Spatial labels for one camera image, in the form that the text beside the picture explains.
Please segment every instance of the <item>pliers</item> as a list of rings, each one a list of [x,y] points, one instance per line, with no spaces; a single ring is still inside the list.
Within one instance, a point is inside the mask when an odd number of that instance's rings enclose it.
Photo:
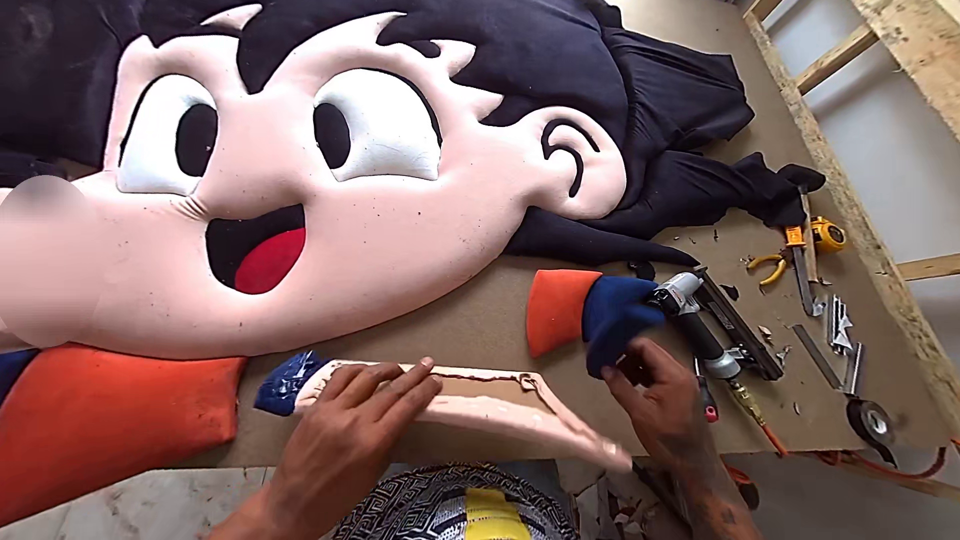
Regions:
[[[760,286],[769,285],[770,283],[775,282],[776,280],[780,279],[780,276],[782,276],[783,272],[786,271],[786,258],[779,253],[774,253],[773,255],[765,255],[763,257],[757,257],[751,260],[750,262],[747,263],[747,270],[753,270],[762,262],[766,262],[767,260],[775,260],[777,262],[777,269],[775,269],[774,273],[771,274],[768,278],[766,278],[765,280],[762,280],[760,282]]]

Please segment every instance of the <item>wooden frame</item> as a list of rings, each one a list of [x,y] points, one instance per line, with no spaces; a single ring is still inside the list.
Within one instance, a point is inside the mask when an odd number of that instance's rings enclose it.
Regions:
[[[884,306],[913,349],[930,393],[951,432],[960,433],[960,380],[920,312],[905,280],[960,274],[960,254],[897,265],[840,167],[802,94],[877,41],[882,42],[960,140],[960,0],[851,0],[865,23],[830,49],[800,77],[790,76],[761,21],[780,0],[755,0],[744,13],[750,33],[780,88],[826,189],[844,217],[848,236],[871,271]]]

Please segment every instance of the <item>white eye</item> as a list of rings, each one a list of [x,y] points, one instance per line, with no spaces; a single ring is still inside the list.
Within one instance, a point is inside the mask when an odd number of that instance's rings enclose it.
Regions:
[[[338,181],[376,175],[437,180],[436,120],[399,77],[345,71],[320,88],[313,106],[317,144]]]
[[[133,115],[120,157],[117,189],[193,193],[216,138],[216,104],[210,92],[183,75],[157,79]]]

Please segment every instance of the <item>wooden table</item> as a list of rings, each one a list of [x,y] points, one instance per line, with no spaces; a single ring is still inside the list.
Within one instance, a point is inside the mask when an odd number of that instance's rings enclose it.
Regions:
[[[801,132],[734,6],[714,0],[616,3],[623,7],[625,25],[629,28],[701,51],[733,55],[756,119],[729,143],[709,148],[708,155],[733,162],[761,151],[774,169],[787,163],[813,166]],[[822,189],[811,194],[810,204],[814,213],[845,225],[843,216],[849,214],[837,208],[830,191]],[[667,230],[656,240],[698,258],[709,267],[718,283],[736,286],[740,299],[734,305],[741,316],[754,329],[762,325],[772,332],[771,353],[790,347],[782,379],[768,382],[752,375],[743,377],[768,423],[789,450],[864,447],[847,423],[846,398],[828,386],[796,335],[787,328],[804,324],[842,377],[844,364],[829,351],[823,338],[826,321],[821,319],[825,318],[804,315],[792,268],[763,292],[757,287],[759,277],[749,275],[744,268],[742,259],[780,250],[782,232],[767,229],[746,212],[734,209],[715,226]],[[874,246],[857,246],[818,258],[821,276],[834,285],[829,289],[815,286],[814,292],[836,293],[848,304],[854,323],[852,336],[862,341],[867,351],[861,395],[880,403],[889,412],[899,442],[925,448],[943,445],[954,429],[949,414],[943,412],[943,400],[935,399],[942,388],[931,384],[931,377],[924,371],[926,368],[917,352],[924,343],[918,342],[917,336],[910,337],[904,329],[904,317],[917,317],[919,312],[894,314],[888,310],[889,303],[885,304],[884,297],[877,292],[872,271],[864,262],[864,249],[874,249]],[[534,273],[540,268],[563,267],[572,266],[553,260],[501,257],[473,280],[426,307],[311,348],[322,356],[410,362],[430,355],[445,365],[537,371],[591,426],[623,444],[631,453],[646,454],[626,414],[612,399],[605,384],[587,375],[583,344],[564,347],[537,360],[527,355],[524,317]],[[623,264],[609,265],[603,270],[626,274]],[[682,269],[658,265],[657,270],[658,280],[664,280]],[[650,335],[677,358],[690,362],[690,351],[672,329],[652,331]],[[276,464],[297,420],[254,410],[252,401],[264,377],[289,355],[267,355],[251,360],[241,382],[236,441],[192,459],[184,466]],[[953,381],[947,380],[945,384],[954,382],[955,375]],[[772,451],[763,433],[737,407],[724,385],[717,381],[711,385],[721,414],[720,422],[712,426],[719,451]],[[483,434],[423,424],[414,426],[404,438],[396,459],[551,456],[554,455],[538,445],[519,441],[506,445],[494,443]]]

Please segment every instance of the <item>screwdriver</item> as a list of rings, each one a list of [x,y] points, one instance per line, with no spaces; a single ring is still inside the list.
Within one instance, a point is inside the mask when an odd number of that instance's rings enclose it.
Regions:
[[[697,384],[700,385],[700,400],[704,402],[704,416],[707,417],[707,422],[712,424],[720,420],[720,411],[717,409],[717,403],[713,400],[713,394],[710,394],[707,378],[700,375],[700,358],[693,358],[693,373],[696,374]]]

